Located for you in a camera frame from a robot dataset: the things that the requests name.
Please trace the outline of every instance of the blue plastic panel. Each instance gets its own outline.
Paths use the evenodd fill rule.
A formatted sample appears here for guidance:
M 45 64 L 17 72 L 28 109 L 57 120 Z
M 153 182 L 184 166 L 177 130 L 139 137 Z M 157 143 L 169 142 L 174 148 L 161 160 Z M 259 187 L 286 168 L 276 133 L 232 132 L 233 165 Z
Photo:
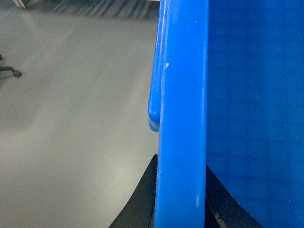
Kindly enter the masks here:
M 265 228 L 304 227 L 304 3 L 211 0 L 207 163 Z
M 161 64 L 154 65 L 154 72 L 161 72 L 155 227 L 202 228 L 205 212 L 208 1 L 161 1 L 158 32 L 161 33 L 158 37 L 165 38 L 162 39 L 163 44 L 158 44 L 162 48 L 162 57 L 158 60 Z
M 160 3 L 156 45 L 154 54 L 154 64 L 150 88 L 150 96 L 148 103 L 148 116 L 150 128 L 158 132 L 160 129 L 161 120 L 161 79 L 164 72 L 163 65 L 166 64 L 166 53 L 165 53 L 165 40 L 167 38 L 168 24 L 165 23 L 167 19 L 167 9 L 165 2 Z

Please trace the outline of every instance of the caster wheel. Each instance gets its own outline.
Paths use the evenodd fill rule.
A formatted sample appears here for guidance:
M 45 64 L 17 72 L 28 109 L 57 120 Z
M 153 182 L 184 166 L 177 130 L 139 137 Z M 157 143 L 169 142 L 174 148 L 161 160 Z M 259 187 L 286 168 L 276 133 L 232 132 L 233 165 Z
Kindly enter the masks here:
M 22 76 L 22 73 L 21 73 L 20 71 L 18 71 L 18 70 L 15 70 L 15 71 L 13 72 L 13 75 L 14 75 L 14 77 L 21 77 L 21 76 Z

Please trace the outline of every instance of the office chair wheel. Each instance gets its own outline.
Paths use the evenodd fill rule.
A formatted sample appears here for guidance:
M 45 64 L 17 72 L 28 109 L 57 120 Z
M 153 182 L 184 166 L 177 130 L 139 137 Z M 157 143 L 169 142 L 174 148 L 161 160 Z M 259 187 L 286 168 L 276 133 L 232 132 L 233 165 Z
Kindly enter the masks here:
M 21 76 L 22 76 L 22 73 L 21 73 L 20 71 L 18 71 L 18 70 L 15 70 L 15 71 L 13 72 L 13 75 L 14 75 L 14 77 L 21 77 Z

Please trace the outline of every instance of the gray floor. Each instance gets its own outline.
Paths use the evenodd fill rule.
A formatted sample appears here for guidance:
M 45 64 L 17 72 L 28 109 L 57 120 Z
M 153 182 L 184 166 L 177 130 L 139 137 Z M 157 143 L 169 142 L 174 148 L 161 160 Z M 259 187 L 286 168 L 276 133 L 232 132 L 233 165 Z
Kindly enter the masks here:
M 0 8 L 0 228 L 111 224 L 158 150 L 156 27 Z

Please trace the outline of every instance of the black chair leg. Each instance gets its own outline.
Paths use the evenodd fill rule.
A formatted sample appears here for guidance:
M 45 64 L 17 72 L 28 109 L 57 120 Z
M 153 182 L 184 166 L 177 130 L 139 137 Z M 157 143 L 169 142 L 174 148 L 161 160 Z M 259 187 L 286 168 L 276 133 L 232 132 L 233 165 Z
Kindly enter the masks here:
M 0 71 L 11 71 L 13 72 L 13 76 L 14 77 L 21 77 L 22 76 L 22 73 L 18 70 L 15 70 L 14 68 L 10 67 L 10 66 L 0 66 Z

